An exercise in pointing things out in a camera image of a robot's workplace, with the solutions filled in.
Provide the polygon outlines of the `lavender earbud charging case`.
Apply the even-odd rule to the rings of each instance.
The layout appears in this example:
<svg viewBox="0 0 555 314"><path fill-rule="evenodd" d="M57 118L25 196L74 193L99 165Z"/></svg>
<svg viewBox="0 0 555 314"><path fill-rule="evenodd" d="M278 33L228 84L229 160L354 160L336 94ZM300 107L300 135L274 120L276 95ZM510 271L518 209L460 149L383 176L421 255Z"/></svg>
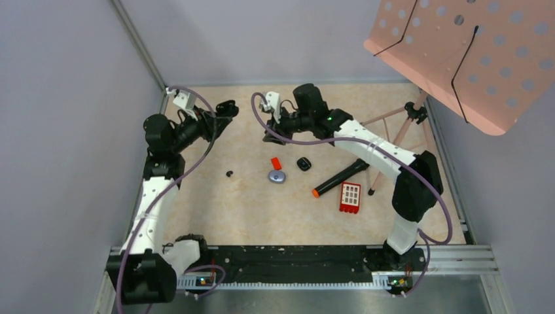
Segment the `lavender earbud charging case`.
<svg viewBox="0 0 555 314"><path fill-rule="evenodd" d="M283 184L286 179L286 174L281 170L273 169L268 173L268 180L272 183Z"/></svg>

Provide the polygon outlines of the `black earbud charging case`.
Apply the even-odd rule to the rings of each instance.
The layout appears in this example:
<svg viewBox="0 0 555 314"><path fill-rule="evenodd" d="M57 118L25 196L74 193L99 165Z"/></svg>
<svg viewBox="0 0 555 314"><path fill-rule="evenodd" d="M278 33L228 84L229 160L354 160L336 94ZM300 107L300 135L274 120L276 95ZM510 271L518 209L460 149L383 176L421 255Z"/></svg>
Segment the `black earbud charging case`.
<svg viewBox="0 0 555 314"><path fill-rule="evenodd" d="M235 100L224 101L217 105L216 113L219 118L234 118L239 113L239 107Z"/></svg>

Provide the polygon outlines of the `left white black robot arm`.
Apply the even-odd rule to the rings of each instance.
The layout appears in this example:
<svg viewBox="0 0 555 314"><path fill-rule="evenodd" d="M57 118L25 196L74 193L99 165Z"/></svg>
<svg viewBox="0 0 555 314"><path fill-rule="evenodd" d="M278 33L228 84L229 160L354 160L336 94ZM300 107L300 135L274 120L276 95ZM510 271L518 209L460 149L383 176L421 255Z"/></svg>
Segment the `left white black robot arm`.
<svg viewBox="0 0 555 314"><path fill-rule="evenodd" d="M143 168L143 196L132 229L119 253L110 256L106 270L116 292L116 305L160 304L176 295L177 280L188 268L202 270L210 260L203 237L188 235L165 252L164 228L170 207L185 175L182 151L198 139L213 146L239 113L233 104L219 105L215 113L195 108L176 124L163 114L143 123L148 144Z"/></svg>

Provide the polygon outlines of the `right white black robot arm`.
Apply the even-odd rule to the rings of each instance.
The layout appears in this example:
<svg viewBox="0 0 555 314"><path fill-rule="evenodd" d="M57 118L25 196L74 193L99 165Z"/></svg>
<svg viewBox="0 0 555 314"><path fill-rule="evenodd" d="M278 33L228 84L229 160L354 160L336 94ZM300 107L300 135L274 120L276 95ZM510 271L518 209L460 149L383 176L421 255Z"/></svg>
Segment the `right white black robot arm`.
<svg viewBox="0 0 555 314"><path fill-rule="evenodd" d="M293 95L296 110L291 113L281 106L276 92L252 95L252 100L260 100L253 106L255 116L260 112L271 116L263 124L264 141L297 144L293 135L308 131L315 137L312 145L328 143L343 149L389 177L394 184L391 202L396 217L384 243L384 262L393 270L402 269L410 261L409 251L417 242L426 212L437 203L444 204L435 155L405 150L372 133L346 111L329 108L312 83L298 86Z"/></svg>

